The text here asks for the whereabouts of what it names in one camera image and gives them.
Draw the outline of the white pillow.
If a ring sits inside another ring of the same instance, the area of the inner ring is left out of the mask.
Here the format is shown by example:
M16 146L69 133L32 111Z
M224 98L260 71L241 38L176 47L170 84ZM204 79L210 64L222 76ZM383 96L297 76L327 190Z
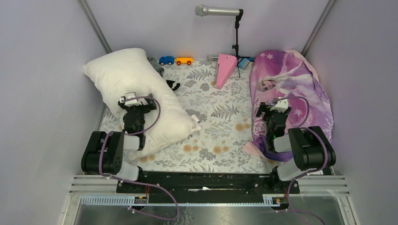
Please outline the white pillow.
M123 49L91 60L84 65L83 73L93 81L103 102L119 120L127 110L118 101L128 93L135 93L140 102L149 95L159 102L160 109L145 114L144 148L126 152L131 161L152 155L202 129L198 118L183 109L141 48Z

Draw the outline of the grey plush pillowcase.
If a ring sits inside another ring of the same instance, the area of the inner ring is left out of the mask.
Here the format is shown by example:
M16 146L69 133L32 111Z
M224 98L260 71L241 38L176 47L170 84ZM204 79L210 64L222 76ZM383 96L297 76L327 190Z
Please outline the grey plush pillowcase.
M159 62L153 57L147 57L147 60L152 65L152 67L157 71L157 73L159 73L159 75L163 78L164 68L159 64ZM181 86L181 84L176 81L172 80L165 80L165 81L173 91L177 90Z

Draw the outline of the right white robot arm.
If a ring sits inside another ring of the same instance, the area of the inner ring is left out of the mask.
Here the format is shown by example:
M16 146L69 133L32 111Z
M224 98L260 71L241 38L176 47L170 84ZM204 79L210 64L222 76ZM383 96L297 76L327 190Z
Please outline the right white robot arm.
M290 111L287 100L280 100L276 105L260 103L255 114L265 129L265 134L257 140L260 151L273 160L285 162L270 173L269 187L275 193L283 192L288 181L322 171L333 166L337 159L321 127L286 127Z

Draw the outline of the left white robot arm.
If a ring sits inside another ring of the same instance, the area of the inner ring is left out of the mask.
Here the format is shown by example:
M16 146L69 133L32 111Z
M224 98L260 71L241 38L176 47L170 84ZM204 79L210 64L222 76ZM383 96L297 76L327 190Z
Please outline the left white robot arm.
M130 165L123 160L125 151L141 151L146 143L145 132L156 123L145 126L145 115L161 112L160 103L152 94L137 97L134 92L120 98L118 106L126 111L122 117L122 131L92 132L83 157L81 169L89 175L101 175L105 178L128 182L135 193L145 188L145 179L139 176L140 167Z

